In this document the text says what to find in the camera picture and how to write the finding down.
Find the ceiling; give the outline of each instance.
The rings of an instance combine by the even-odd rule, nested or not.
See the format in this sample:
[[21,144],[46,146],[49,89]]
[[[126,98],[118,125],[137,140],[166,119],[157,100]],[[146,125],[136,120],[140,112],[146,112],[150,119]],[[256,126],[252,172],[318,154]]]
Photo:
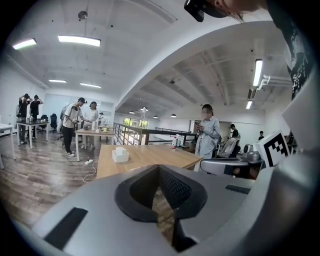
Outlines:
[[[80,11],[87,11],[87,19],[78,18]],[[28,60],[49,88],[79,90],[82,82],[119,97],[134,60],[148,41],[176,20],[174,13],[151,0],[42,0],[21,20],[7,44],[36,40],[37,45],[19,51],[19,58]],[[58,35],[100,39],[101,45],[61,43]],[[81,90],[92,88],[82,86]]]
[[[263,36],[246,39],[251,27],[250,22],[245,22],[240,26],[246,28],[246,35],[239,35],[239,28],[234,27],[229,33],[231,31],[231,35],[236,35],[238,32],[238,35],[229,37],[228,43],[213,48],[210,47],[214,44],[207,44],[202,48],[207,50],[192,56],[184,53],[184,60],[180,58],[173,61],[173,65],[162,67],[142,86],[136,86],[134,91],[127,93],[131,84],[134,87],[135,75],[148,62],[148,53],[159,52],[160,55],[168,48],[170,55],[170,47],[177,38],[182,38],[177,47],[182,49],[188,44],[184,40],[191,42],[191,38],[237,23],[232,18],[216,19],[209,16],[203,23],[198,23],[184,11],[184,2],[42,0],[30,9],[11,33],[7,49],[20,69],[36,78],[44,88],[68,88],[105,94],[114,97],[115,102],[120,100],[116,110],[118,113],[128,114],[134,110],[137,116],[141,115],[139,109],[142,106],[149,109],[149,117],[161,116],[168,110],[186,104],[210,103],[245,108],[253,82],[255,59],[264,60],[263,75],[288,75],[281,33],[275,32],[272,24],[274,28],[269,30],[270,26],[266,26]],[[80,11],[88,13],[87,19],[78,18]],[[203,29],[203,34],[197,34],[200,29]],[[59,35],[100,39],[101,45],[61,43]],[[31,38],[35,38],[36,45],[21,50],[11,47]],[[164,39],[165,43],[160,42],[162,48],[153,45],[158,38]],[[66,80],[67,83],[51,83],[49,79]],[[101,89],[80,83],[101,86]],[[281,87],[266,86],[257,91],[252,108],[263,109],[266,103],[273,102],[281,90]]]
[[[260,81],[263,75],[289,78],[284,53],[281,33],[268,30],[265,37],[243,38],[198,52],[145,84],[117,112],[134,110],[139,116],[140,107],[147,106],[150,117],[161,116],[186,104],[205,103],[245,109],[249,88],[253,85],[255,60],[263,59]],[[263,110],[284,89],[264,86],[257,90],[251,109]]]

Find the metal railing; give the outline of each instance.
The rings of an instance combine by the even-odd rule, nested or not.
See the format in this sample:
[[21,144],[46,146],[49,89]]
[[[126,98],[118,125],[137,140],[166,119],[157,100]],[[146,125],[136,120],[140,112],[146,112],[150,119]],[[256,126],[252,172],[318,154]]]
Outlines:
[[[114,137],[116,141],[121,145],[148,145],[149,143],[171,143],[173,141],[173,136],[181,135],[183,136],[183,144],[187,141],[194,141],[197,134],[191,132],[185,132],[181,130],[171,130],[165,128],[155,128],[153,129],[143,129],[133,126],[124,125],[121,123],[113,123],[114,127]],[[168,135],[171,140],[159,139],[150,140],[150,135]]]

